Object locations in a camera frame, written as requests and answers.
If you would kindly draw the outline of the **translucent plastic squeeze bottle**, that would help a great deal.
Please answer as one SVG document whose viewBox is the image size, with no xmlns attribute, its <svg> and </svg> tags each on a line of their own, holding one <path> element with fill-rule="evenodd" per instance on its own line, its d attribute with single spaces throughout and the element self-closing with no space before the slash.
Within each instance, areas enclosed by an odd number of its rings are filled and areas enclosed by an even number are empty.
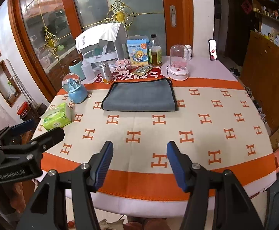
<svg viewBox="0 0 279 230">
<path fill-rule="evenodd" d="M 88 61 L 83 60 L 81 68 L 87 80 L 93 80 L 95 78 L 94 70 Z"/>
</svg>

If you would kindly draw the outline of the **pill blister pack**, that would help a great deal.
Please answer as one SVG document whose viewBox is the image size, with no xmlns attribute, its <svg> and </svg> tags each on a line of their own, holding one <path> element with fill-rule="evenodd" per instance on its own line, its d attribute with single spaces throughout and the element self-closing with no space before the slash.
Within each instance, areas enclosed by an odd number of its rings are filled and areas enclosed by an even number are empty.
<svg viewBox="0 0 279 230">
<path fill-rule="evenodd" d="M 132 72 L 132 74 L 137 75 L 137 76 L 143 76 L 147 72 L 149 72 L 152 69 L 150 65 L 144 65 L 139 68 L 137 68 L 135 71 Z"/>
</svg>

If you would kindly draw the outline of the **green tissue pack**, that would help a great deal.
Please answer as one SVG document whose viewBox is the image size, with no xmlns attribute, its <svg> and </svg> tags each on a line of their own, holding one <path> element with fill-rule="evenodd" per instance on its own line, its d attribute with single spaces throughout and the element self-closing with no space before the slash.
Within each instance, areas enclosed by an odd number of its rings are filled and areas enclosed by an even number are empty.
<svg viewBox="0 0 279 230">
<path fill-rule="evenodd" d="M 71 123 L 71 109 L 64 102 L 47 110 L 41 117 L 42 126 L 50 131 L 56 127 L 63 128 Z"/>
</svg>

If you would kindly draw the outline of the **silver orange can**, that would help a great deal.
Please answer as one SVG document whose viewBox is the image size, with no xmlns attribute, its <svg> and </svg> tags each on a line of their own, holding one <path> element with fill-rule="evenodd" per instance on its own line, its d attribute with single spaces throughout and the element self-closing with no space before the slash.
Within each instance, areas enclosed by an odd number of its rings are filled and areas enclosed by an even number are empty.
<svg viewBox="0 0 279 230">
<path fill-rule="evenodd" d="M 108 63 L 102 62 L 99 65 L 99 69 L 100 69 L 100 73 L 101 73 L 101 76 L 102 76 L 102 81 L 105 84 L 111 83 L 113 79 L 112 79 L 112 74 L 111 74 L 111 70 L 110 70 L 110 67 L 109 67 Z"/>
</svg>

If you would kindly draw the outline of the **black smartphone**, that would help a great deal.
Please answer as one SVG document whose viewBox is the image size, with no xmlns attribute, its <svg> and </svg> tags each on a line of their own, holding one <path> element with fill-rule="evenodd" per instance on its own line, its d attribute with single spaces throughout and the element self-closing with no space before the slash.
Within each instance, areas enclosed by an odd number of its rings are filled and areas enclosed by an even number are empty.
<svg viewBox="0 0 279 230">
<path fill-rule="evenodd" d="M 209 39 L 209 55 L 211 61 L 217 60 L 217 46 L 214 39 Z"/>
</svg>

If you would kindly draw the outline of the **red bucket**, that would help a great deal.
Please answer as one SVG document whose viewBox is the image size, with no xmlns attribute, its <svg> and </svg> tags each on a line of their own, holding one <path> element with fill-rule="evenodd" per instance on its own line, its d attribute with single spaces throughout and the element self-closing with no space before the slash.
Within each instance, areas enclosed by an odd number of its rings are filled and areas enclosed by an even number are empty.
<svg viewBox="0 0 279 230">
<path fill-rule="evenodd" d="M 27 115 L 28 111 L 30 110 L 30 104 L 25 101 L 23 102 L 23 104 L 18 108 L 17 110 L 17 114 L 20 117 L 24 117 L 25 115 Z"/>
</svg>

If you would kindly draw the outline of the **glass dome music box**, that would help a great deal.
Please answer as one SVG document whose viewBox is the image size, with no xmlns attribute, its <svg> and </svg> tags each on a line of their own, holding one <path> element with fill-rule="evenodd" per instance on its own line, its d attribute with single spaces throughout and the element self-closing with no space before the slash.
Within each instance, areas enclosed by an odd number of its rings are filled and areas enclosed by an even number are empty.
<svg viewBox="0 0 279 230">
<path fill-rule="evenodd" d="M 184 45 L 174 45 L 170 49 L 170 64 L 167 67 L 169 78 L 185 81 L 189 78 L 188 70 L 189 51 Z"/>
</svg>

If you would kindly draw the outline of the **pink toy figure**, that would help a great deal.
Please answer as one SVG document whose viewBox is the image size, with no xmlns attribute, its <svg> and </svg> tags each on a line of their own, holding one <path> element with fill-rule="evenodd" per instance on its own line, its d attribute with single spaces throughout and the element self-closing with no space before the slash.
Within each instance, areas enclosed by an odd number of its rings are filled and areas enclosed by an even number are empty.
<svg viewBox="0 0 279 230">
<path fill-rule="evenodd" d="M 119 75 L 127 75 L 130 73 L 129 68 L 132 66 L 132 63 L 129 59 L 117 60 L 115 66 L 115 73 L 118 73 Z"/>
</svg>

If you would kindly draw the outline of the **blue duck carton box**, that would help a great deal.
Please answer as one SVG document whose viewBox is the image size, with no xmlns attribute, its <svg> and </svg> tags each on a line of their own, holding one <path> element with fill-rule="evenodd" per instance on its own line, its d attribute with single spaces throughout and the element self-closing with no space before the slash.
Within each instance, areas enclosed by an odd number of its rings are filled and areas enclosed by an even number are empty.
<svg viewBox="0 0 279 230">
<path fill-rule="evenodd" d="M 129 59 L 133 66 L 149 65 L 148 45 L 150 40 L 146 35 L 135 35 L 127 38 Z"/>
</svg>

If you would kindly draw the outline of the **orange H pattern blanket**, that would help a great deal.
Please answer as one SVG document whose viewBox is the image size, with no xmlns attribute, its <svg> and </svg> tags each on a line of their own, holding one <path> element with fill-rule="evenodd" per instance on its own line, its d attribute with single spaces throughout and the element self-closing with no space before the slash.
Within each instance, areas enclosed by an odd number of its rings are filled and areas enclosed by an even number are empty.
<svg viewBox="0 0 279 230">
<path fill-rule="evenodd" d="M 109 112 L 101 107 L 109 85 L 88 84 L 88 99 L 72 103 L 59 91 L 50 104 L 72 111 L 64 139 L 44 153 L 43 170 L 65 172 L 113 143 L 114 154 L 104 194 L 150 201 L 185 201 L 166 155 L 179 150 L 207 170 L 231 170 L 249 195 L 276 181 L 266 128 L 250 97 L 237 81 L 191 78 L 173 83 L 175 112 Z"/>
</svg>

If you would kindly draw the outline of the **teal cylinder container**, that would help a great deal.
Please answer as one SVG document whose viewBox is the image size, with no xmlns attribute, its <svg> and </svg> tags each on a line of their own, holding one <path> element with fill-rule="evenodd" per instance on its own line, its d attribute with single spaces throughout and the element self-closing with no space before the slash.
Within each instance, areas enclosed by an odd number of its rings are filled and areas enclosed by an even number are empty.
<svg viewBox="0 0 279 230">
<path fill-rule="evenodd" d="M 70 73 L 77 74 L 81 81 L 86 79 L 82 70 L 82 65 L 83 64 L 81 59 L 74 59 L 69 65 Z"/>
</svg>

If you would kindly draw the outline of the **white pill bottle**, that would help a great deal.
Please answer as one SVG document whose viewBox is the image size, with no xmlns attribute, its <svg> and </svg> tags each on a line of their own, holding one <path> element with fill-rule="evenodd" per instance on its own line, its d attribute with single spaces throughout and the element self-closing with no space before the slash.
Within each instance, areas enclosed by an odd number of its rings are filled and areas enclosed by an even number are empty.
<svg viewBox="0 0 279 230">
<path fill-rule="evenodd" d="M 185 45 L 185 47 L 188 49 L 188 60 L 192 59 L 193 49 L 191 45 Z"/>
</svg>

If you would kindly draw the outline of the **blue snow globe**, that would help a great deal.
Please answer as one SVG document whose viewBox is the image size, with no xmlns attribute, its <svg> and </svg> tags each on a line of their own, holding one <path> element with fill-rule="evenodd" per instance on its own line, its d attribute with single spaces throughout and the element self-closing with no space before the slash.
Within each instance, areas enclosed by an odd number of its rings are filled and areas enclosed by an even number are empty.
<svg viewBox="0 0 279 230">
<path fill-rule="evenodd" d="M 62 80 L 62 87 L 68 93 L 72 103 L 82 103 L 88 96 L 88 91 L 82 85 L 80 77 L 77 74 L 67 74 Z"/>
</svg>

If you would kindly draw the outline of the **purple and grey towel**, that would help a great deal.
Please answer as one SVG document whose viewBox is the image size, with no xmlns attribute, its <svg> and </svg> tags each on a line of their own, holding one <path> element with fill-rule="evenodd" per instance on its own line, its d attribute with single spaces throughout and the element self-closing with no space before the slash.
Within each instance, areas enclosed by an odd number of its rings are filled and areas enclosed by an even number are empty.
<svg viewBox="0 0 279 230">
<path fill-rule="evenodd" d="M 101 103 L 105 111 L 174 112 L 177 101 L 168 78 L 151 81 L 115 82 Z"/>
</svg>

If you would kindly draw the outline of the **brown liquid glass bottle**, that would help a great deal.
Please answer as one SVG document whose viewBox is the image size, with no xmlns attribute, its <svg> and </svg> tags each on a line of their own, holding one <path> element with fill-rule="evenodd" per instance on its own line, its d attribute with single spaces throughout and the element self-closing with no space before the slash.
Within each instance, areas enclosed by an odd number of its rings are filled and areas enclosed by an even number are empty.
<svg viewBox="0 0 279 230">
<path fill-rule="evenodd" d="M 160 67 L 162 65 L 162 48 L 158 42 L 157 35 L 151 34 L 151 40 L 148 45 L 149 50 L 149 62 L 154 67 Z"/>
</svg>

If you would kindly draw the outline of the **white appliance with cover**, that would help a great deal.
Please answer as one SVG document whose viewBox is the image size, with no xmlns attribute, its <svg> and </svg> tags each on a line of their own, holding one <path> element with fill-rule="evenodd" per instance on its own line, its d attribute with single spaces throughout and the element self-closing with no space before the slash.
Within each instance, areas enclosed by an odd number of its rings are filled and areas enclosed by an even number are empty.
<svg viewBox="0 0 279 230">
<path fill-rule="evenodd" d="M 126 31 L 122 23 L 96 25 L 80 34 L 75 44 L 89 63 L 123 60 Z"/>
</svg>

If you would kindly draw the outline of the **wooden cabinet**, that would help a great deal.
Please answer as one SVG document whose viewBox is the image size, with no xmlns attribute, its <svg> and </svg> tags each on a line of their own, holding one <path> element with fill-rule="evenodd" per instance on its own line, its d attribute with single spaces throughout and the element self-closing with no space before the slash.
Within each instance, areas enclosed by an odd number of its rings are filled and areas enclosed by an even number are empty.
<svg viewBox="0 0 279 230">
<path fill-rule="evenodd" d="M 251 31 L 240 79 L 252 91 L 275 132 L 279 128 L 279 46 Z"/>
</svg>

